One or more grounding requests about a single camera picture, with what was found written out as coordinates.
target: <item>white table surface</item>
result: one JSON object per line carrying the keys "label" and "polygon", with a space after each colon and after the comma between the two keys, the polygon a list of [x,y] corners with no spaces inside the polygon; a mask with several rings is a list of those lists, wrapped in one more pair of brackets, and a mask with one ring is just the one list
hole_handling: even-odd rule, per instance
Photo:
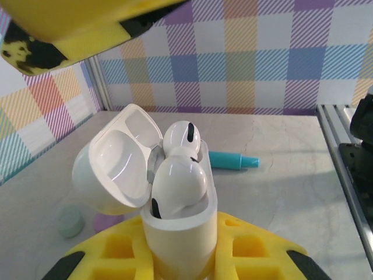
{"label": "white table surface", "polygon": [[[74,245],[94,235],[95,211],[76,197],[76,155],[116,115],[100,112],[0,187],[0,279],[41,279]],[[257,156],[247,171],[214,170],[218,210],[305,247],[332,279],[373,279],[316,117],[150,114],[164,133],[175,121],[199,128],[211,151]],[[86,221],[69,240],[56,230],[66,204]]]}

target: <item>purple circular object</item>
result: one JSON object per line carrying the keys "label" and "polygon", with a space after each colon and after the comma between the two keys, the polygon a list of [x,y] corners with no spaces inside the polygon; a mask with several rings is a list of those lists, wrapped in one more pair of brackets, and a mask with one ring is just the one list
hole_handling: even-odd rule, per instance
{"label": "purple circular object", "polygon": [[123,221],[123,215],[112,216],[97,213],[93,218],[93,228],[96,233],[99,233]]}

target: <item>white earbud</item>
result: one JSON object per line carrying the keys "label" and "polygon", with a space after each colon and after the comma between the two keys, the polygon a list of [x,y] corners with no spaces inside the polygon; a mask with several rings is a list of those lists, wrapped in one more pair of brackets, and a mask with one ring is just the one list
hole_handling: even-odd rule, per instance
{"label": "white earbud", "polygon": [[166,159],[159,166],[152,188],[153,216],[173,219],[187,206],[197,204],[207,191],[207,178],[197,161],[198,129],[189,121],[178,121],[164,134]]}
{"label": "white earbud", "polygon": [[182,208],[197,204],[206,191],[206,174],[195,159],[170,156],[160,165],[154,178],[153,216],[173,219]]}
{"label": "white earbud", "polygon": [[164,134],[163,150],[166,157],[184,154],[197,159],[199,148],[199,131],[189,121],[175,122]]}

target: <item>white charging case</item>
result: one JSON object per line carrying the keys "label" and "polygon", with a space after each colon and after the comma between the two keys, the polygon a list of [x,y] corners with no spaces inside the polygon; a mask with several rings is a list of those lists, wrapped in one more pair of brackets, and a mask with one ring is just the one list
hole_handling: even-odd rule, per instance
{"label": "white charging case", "polygon": [[163,161],[163,136],[139,106],[126,106],[78,154],[72,172],[77,191],[99,212],[119,215],[141,209],[146,240],[155,265],[177,279],[195,279],[210,265],[217,241],[217,197],[209,151],[201,141],[199,164],[207,175],[201,202],[177,219],[157,219],[150,196]]}

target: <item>plaid backdrop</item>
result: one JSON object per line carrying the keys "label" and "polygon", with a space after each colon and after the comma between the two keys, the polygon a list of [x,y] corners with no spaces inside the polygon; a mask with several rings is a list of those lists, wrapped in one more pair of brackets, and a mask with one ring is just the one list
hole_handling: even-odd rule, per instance
{"label": "plaid backdrop", "polygon": [[99,110],[84,62],[28,77],[0,57],[0,185]]}
{"label": "plaid backdrop", "polygon": [[192,0],[99,55],[116,109],[313,114],[373,84],[371,0]]}

